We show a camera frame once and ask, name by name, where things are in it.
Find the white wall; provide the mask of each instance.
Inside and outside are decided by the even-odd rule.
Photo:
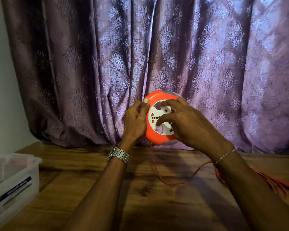
[[[20,97],[0,1],[0,157],[36,141]]]

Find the electrical cord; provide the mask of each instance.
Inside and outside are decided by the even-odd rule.
[[[154,164],[154,168],[155,168],[156,174],[157,174],[157,176],[158,176],[158,178],[159,178],[159,180],[161,182],[163,182],[164,184],[169,185],[169,186],[175,186],[175,185],[184,184],[184,183],[188,182],[189,180],[191,180],[196,175],[196,173],[202,167],[204,167],[206,164],[213,163],[212,161],[207,161],[207,162],[203,163],[202,165],[200,165],[198,167],[198,169],[187,180],[180,181],[180,182],[175,182],[175,183],[170,183],[170,182],[166,182],[163,179],[162,175],[159,173],[159,171],[158,171],[158,169],[156,167],[155,153],[154,153],[154,149],[153,149],[152,144],[151,144],[151,149],[152,149],[152,159],[153,159],[153,164]],[[283,192],[283,194],[285,195],[285,198],[287,197],[287,195],[288,195],[287,190],[289,190],[289,182],[285,182],[285,181],[282,181],[280,179],[270,177],[269,175],[267,175],[265,173],[262,173],[262,172],[259,172],[259,171],[255,170],[253,168],[251,168],[251,170],[253,170],[263,181],[265,181],[267,183],[267,185],[271,188],[271,190],[273,190],[273,192],[275,192],[276,194],[281,196],[281,194],[280,194],[280,190],[281,190]],[[219,172],[219,170],[217,168],[215,168],[215,174],[216,174],[217,178],[224,185],[226,185],[226,182],[223,180],[222,175],[220,174],[220,172]]]

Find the orange cord reel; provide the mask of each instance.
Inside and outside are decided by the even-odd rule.
[[[161,124],[162,131],[158,132],[156,122],[166,113],[171,113],[171,107],[160,107],[160,103],[165,100],[177,99],[181,97],[175,92],[171,91],[155,91],[146,96],[150,100],[150,107],[147,113],[147,132],[145,137],[151,143],[156,145],[172,145],[178,142],[174,137],[173,129],[170,123]]]

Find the wood grain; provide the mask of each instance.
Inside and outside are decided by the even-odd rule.
[[[20,153],[43,159],[40,194],[1,230],[59,230],[107,164],[111,146],[66,149],[35,143]],[[156,149],[166,180],[182,180],[208,158],[196,151]],[[289,181],[289,156],[242,156],[249,165]],[[113,230],[248,230],[229,190],[205,166],[188,183],[167,186],[156,177],[152,152],[135,147],[122,185]]]

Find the hand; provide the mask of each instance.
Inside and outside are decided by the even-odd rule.
[[[143,102],[138,100],[125,112],[123,138],[118,146],[119,148],[122,145],[124,145],[124,147],[126,145],[134,146],[138,143],[139,139],[145,135],[147,130],[146,117],[149,105],[150,100],[148,98],[145,98]]]
[[[162,115],[156,125],[172,123],[174,136],[186,146],[203,152],[212,160],[219,159],[234,148],[199,110],[190,106],[183,98],[166,100],[160,105],[170,106],[172,113]]]

